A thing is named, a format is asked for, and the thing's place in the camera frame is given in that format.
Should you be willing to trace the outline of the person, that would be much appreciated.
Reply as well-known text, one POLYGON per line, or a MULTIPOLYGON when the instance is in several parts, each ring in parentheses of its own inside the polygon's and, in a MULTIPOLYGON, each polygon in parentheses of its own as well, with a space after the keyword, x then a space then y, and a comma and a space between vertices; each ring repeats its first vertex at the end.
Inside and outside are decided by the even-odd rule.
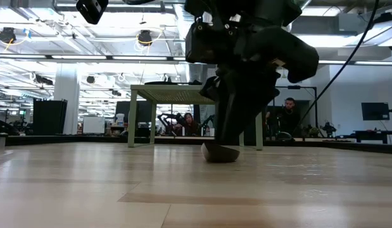
POLYGON ((182 130, 185 130, 185 136, 200 136, 201 135, 201 130, 200 130, 200 124, 196 122, 193 118, 193 116, 190 113, 186 113, 184 115, 184 120, 185 124, 176 124, 174 126, 174 132, 181 136, 182 135, 182 130))
POLYGON ((282 108, 268 111, 265 119, 273 133, 286 132, 296 136, 299 132, 300 111, 294 98, 286 98, 282 108))

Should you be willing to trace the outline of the black wall monitor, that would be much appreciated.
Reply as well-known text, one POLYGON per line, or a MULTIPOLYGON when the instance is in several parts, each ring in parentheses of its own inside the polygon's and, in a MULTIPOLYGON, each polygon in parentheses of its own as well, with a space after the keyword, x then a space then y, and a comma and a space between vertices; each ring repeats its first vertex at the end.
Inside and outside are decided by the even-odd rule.
POLYGON ((362 103, 363 121, 389 120, 388 103, 362 103))

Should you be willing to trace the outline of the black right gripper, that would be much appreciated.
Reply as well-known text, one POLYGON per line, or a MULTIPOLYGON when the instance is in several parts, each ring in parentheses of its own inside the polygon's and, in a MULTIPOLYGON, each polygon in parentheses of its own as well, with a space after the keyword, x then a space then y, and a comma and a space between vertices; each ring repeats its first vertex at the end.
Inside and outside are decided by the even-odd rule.
POLYGON ((185 59, 244 71, 230 74, 227 85, 218 76, 210 77, 199 92, 215 103, 215 141, 221 145, 234 144, 279 95, 275 88, 280 77, 277 67, 288 70, 288 80, 297 83, 313 77, 319 65, 317 50, 281 27, 254 31, 237 22, 223 28, 194 22, 186 35, 185 59))

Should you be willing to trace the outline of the black square mini plate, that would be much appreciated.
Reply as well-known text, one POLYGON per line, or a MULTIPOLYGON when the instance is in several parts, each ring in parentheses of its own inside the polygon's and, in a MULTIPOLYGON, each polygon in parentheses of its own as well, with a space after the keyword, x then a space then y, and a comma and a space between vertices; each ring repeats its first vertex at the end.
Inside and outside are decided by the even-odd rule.
POLYGON ((240 152, 236 149, 210 142, 205 142, 201 145, 201 152, 208 163, 232 163, 240 155, 240 152))

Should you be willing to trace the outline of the green perforated metal shelf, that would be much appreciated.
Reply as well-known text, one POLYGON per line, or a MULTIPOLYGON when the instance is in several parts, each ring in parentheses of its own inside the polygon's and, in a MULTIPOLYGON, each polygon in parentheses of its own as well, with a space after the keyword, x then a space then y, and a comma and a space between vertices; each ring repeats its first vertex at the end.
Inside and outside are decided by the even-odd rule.
POLYGON ((131 85, 128 127, 128 147, 135 148, 137 97, 151 102, 150 144, 155 143, 156 106, 161 105, 214 105, 214 101, 199 94, 201 85, 131 85))

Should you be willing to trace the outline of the black ceiling speaker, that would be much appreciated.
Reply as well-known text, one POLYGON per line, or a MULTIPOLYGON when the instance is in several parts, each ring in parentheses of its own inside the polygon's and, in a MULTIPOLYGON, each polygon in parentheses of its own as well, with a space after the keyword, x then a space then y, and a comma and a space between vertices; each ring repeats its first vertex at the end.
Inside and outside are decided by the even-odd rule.
POLYGON ((153 42, 150 30, 141 30, 137 41, 142 46, 150 46, 153 42))
POLYGON ((4 27, 0 31, 0 41, 6 44, 12 44, 16 41, 15 29, 13 27, 4 27))

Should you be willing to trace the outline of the black background table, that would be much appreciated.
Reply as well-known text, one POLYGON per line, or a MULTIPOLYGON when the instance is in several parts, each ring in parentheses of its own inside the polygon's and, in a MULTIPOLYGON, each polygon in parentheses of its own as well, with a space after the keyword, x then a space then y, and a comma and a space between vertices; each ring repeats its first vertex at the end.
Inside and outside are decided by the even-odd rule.
POLYGON ((356 130, 350 135, 336 136, 338 139, 354 139, 357 143, 362 141, 381 141, 388 144, 392 130, 356 130))

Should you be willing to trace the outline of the whiteboard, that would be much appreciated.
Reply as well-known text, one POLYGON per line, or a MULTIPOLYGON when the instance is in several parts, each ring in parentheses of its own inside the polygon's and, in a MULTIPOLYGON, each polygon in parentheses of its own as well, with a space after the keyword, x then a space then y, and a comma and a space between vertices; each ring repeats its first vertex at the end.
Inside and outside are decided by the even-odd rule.
POLYGON ((89 117, 83 119, 83 134, 104 134, 105 117, 89 117))

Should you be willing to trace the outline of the black metal stand frame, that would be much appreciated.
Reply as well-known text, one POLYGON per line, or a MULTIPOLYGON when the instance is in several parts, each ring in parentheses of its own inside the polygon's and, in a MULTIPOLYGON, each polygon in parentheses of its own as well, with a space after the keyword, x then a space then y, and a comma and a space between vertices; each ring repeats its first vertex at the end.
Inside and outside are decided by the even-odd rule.
POLYGON ((296 108, 300 111, 299 132, 302 136, 304 127, 318 127, 317 89, 301 85, 281 85, 276 87, 280 95, 274 99, 276 109, 284 106, 286 98, 294 98, 296 108))

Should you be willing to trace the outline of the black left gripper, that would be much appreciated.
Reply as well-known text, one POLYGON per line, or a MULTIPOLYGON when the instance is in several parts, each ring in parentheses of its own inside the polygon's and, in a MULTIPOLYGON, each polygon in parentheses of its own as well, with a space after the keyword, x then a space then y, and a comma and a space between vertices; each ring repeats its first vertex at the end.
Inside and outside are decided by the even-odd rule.
POLYGON ((97 25, 108 3, 108 0, 78 0, 76 9, 87 23, 97 25))

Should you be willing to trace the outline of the black office partition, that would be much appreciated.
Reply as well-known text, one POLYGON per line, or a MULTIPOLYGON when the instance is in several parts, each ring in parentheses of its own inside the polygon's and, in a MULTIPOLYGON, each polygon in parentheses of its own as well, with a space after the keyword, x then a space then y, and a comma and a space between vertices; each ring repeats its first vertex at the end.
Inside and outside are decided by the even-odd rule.
MULTIPOLYGON (((129 123, 130 101, 118 101, 115 110, 115 122, 123 117, 124 123, 129 123)), ((152 104, 149 101, 138 101, 136 106, 136 127, 140 123, 149 124, 152 121, 152 104)))
POLYGON ((67 100, 35 99, 33 104, 33 134, 35 136, 63 134, 67 100))

